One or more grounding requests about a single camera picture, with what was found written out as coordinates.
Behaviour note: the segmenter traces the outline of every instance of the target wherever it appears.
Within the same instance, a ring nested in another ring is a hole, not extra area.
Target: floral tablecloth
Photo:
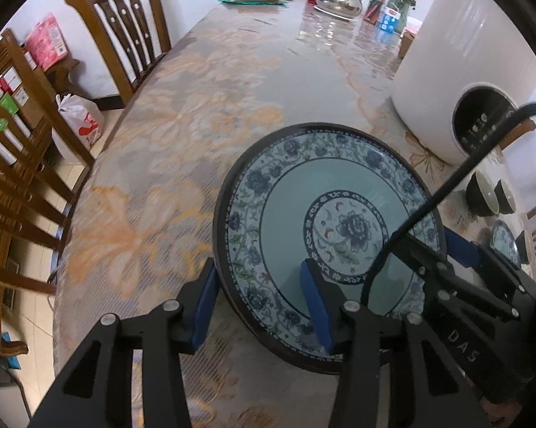
[[[452,169],[421,146],[389,99],[400,64],[397,42],[304,1],[219,5],[200,21],[147,80],[82,192],[59,266],[55,370],[104,313],[145,314],[196,278],[212,255],[213,211],[225,175],[277,128],[350,125],[394,148],[430,190],[438,188]],[[481,168],[493,184],[509,180],[499,151]],[[472,240],[493,222],[469,215],[463,191],[440,212]],[[515,235],[525,227],[522,213],[505,216]],[[327,426],[337,377],[270,353],[222,294],[205,344],[182,357],[182,368],[195,427]],[[143,425],[140,369],[136,353],[136,427]]]

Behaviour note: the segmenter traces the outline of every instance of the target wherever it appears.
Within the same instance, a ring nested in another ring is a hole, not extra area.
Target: silver kettle
[[[325,13],[353,19],[363,11],[361,0],[315,0],[315,7]]]

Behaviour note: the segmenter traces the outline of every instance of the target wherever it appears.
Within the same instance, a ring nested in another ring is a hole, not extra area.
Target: blue gripper pad
[[[477,269],[480,265],[480,253],[475,244],[465,240],[447,227],[444,227],[444,234],[446,235],[448,255],[456,259],[463,267]]]
[[[319,343],[331,353],[334,341],[331,337],[330,314],[323,302],[318,286],[315,283],[314,277],[310,272],[306,261],[300,266],[300,284],[304,298],[307,302],[307,308],[310,311],[311,322],[314,325],[315,335],[318,337]]]
[[[206,281],[195,309],[195,322],[191,336],[191,345],[194,350],[197,350],[205,341],[219,290],[217,268],[212,259],[205,264],[201,275],[203,274],[206,274]]]

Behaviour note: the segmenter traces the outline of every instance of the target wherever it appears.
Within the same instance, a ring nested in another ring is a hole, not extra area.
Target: black cable
[[[46,280],[46,282],[48,284],[58,284],[58,266],[56,266],[56,268],[52,272],[50,272],[50,275],[48,276],[48,280]],[[54,312],[54,305],[50,302],[50,296],[46,298],[46,302],[48,303],[50,310]]]
[[[367,306],[369,304],[369,294],[373,281],[377,277],[378,273],[384,267],[385,262],[392,250],[392,248],[400,241],[407,231],[411,230],[418,222],[420,222],[426,215],[436,209],[436,207],[443,202],[454,188],[456,188],[461,181],[468,176],[468,174],[481,163],[484,159],[505,136],[510,133],[514,127],[521,124],[521,122],[536,116],[536,103],[526,104],[517,111],[515,111],[510,117],[506,117],[497,124],[496,130],[488,136],[488,139],[482,142],[482,144],[458,167],[450,178],[445,181],[441,187],[428,198],[417,211],[413,212],[411,216],[391,235],[391,238],[379,251],[377,257],[367,270],[365,281],[363,282],[363,288],[361,289],[362,305]]]

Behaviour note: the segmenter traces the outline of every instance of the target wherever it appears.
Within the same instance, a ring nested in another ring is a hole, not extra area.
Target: plastic bag
[[[25,40],[25,47],[43,71],[68,55],[58,22],[52,13],[35,25]]]
[[[58,112],[70,126],[89,151],[102,136],[104,128],[104,115],[95,102],[76,95],[66,95],[60,100],[56,95]],[[80,160],[70,150],[64,140],[52,129],[52,141],[64,159],[72,164],[80,164]]]

